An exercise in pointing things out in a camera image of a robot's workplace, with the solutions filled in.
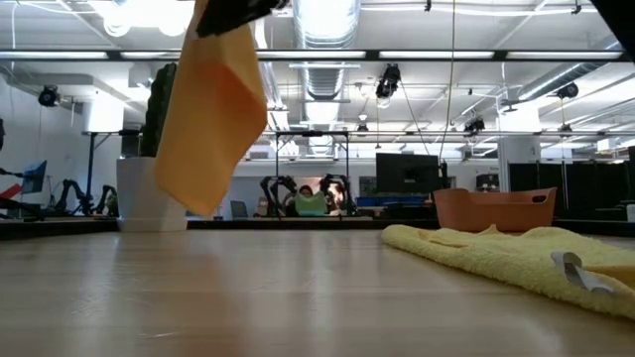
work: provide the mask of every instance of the black screen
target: black screen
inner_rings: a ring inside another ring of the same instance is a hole
[[[377,191],[430,193],[441,188],[439,157],[412,154],[377,154]]]

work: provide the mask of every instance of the wooden table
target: wooden table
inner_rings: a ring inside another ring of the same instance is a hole
[[[437,265],[378,234],[0,242],[0,355],[635,355],[635,321]]]

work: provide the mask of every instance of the yellow towel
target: yellow towel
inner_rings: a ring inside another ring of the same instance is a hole
[[[396,225],[382,233],[392,247],[581,307],[635,319],[635,252],[560,228],[509,236],[490,228],[480,234]],[[614,294],[592,293],[556,269],[551,254],[573,252]]]
[[[207,2],[194,5],[155,165],[157,185],[198,214],[218,206],[267,122],[249,26],[197,39]]]

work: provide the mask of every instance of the monitor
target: monitor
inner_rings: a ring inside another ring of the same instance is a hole
[[[377,191],[427,194],[441,188],[439,157],[377,154]]]
[[[47,161],[28,166],[24,170],[22,178],[22,193],[39,193],[44,187],[44,178],[47,173]]]
[[[247,205],[243,201],[231,201],[231,218],[232,219],[247,219],[249,213],[247,213]]]

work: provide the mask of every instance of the white pillar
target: white pillar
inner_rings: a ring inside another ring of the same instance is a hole
[[[500,189],[509,192],[509,164],[530,164],[541,157],[538,136],[505,137],[498,140],[498,166],[500,168]]]

